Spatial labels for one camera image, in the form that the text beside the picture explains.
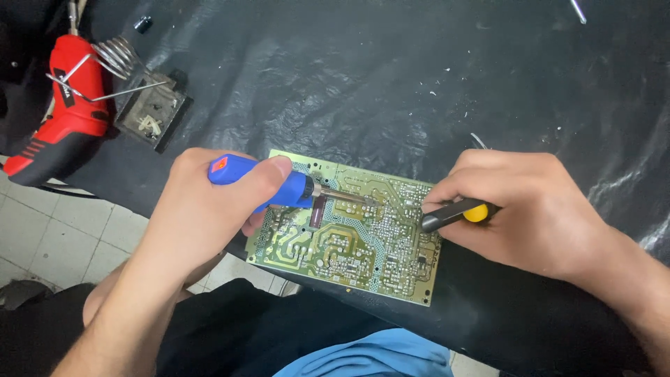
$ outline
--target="circuit board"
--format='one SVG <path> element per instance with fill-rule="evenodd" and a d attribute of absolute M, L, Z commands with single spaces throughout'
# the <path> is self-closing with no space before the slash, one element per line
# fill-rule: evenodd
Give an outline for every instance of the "circuit board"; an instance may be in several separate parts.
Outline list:
<path fill-rule="evenodd" d="M 313 208 L 268 208 L 247 241 L 247 262 L 430 306 L 442 239 L 421 232 L 431 184 L 270 151 L 325 187 L 382 204 L 318 197 Z"/>

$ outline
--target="black workbench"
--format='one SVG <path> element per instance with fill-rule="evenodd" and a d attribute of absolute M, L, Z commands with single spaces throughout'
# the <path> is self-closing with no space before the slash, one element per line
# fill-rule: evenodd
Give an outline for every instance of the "black workbench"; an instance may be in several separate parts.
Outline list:
<path fill-rule="evenodd" d="M 90 3 L 93 39 L 123 34 L 150 68 L 187 72 L 194 104 L 162 155 L 111 133 L 63 173 L 70 184 L 149 217 L 193 146 L 437 182 L 474 132 L 497 150 L 556 154 L 609 224 L 670 263 L 665 1 L 582 1 L 586 25 L 568 0 Z M 154 20 L 143 36 L 132 29 L 142 15 Z M 244 258 L 244 242 L 228 251 Z M 648 368 L 590 295 L 453 244 L 430 308 L 282 277 L 516 374 Z"/>

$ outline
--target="red cordless drill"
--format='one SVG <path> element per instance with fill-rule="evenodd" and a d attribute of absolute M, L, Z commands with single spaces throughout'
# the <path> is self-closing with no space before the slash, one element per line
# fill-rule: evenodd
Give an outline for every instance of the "red cordless drill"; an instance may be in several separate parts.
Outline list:
<path fill-rule="evenodd" d="M 70 19 L 73 20 L 72 10 L 70 12 Z M 59 37 L 51 53 L 51 73 L 59 79 L 65 77 L 87 54 L 95 56 L 93 47 L 76 35 L 74 21 L 73 25 L 72 34 Z M 93 59 L 84 62 L 66 84 L 88 98 L 105 95 L 103 68 Z M 107 130 L 109 113 L 106 101 L 88 102 L 56 82 L 54 100 L 53 114 L 46 117 L 21 153 L 5 163 L 4 171 L 14 183 L 23 186 L 44 184 Z"/>

